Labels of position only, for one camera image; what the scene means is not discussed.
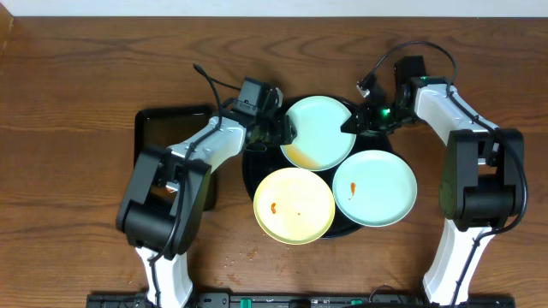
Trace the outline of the light blue plate top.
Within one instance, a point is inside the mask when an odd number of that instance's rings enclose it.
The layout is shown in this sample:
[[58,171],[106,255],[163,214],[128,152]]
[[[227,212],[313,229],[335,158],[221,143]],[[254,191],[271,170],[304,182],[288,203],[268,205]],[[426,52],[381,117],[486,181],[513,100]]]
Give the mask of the light blue plate top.
[[300,99],[289,107],[286,115],[296,130],[296,137],[290,145],[280,148],[296,167],[312,171],[330,169],[343,161],[354,147],[356,135],[341,130],[351,112],[335,98]]

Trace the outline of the light blue plate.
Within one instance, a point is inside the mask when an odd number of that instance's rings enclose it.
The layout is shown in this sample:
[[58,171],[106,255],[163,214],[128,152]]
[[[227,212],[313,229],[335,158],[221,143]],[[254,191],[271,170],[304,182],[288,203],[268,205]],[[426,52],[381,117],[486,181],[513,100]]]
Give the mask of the light blue plate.
[[352,222],[380,228],[401,221],[414,207],[414,171],[387,151],[360,151],[338,167],[331,188],[338,209]]
[[354,147],[356,135],[341,130],[351,112],[335,98],[300,99],[289,107],[286,115],[296,130],[296,137],[290,145],[280,148],[296,167],[312,171],[330,169],[343,161]]

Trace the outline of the orange green sponge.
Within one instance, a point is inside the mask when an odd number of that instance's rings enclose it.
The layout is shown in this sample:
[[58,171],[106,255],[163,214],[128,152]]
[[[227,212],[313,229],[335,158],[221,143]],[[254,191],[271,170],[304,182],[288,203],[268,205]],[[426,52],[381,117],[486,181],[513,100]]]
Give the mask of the orange green sponge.
[[242,170],[246,173],[251,173],[262,167],[267,150],[264,138],[265,133],[259,127],[252,128],[247,132],[242,161]]

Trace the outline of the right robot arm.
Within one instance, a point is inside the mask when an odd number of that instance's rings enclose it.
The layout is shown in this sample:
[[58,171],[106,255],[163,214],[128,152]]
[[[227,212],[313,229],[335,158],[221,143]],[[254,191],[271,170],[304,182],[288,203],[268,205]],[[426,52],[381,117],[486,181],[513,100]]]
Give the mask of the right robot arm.
[[422,121],[446,146],[439,186],[444,231],[422,284],[427,301],[455,307],[468,301],[468,286],[490,240],[514,228],[527,209],[524,142],[473,110],[444,77],[410,75],[396,80],[387,109],[359,107],[341,126],[345,133],[392,133]]

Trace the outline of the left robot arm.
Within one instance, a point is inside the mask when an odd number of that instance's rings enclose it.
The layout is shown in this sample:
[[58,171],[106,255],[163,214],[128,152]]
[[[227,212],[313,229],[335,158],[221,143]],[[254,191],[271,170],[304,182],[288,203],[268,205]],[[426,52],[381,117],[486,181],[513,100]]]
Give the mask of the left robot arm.
[[150,307],[183,307],[191,297],[187,251],[217,168],[249,145],[287,145],[295,138],[282,103],[279,88],[247,82],[190,138],[166,148],[151,145],[137,156],[116,228],[146,266]]

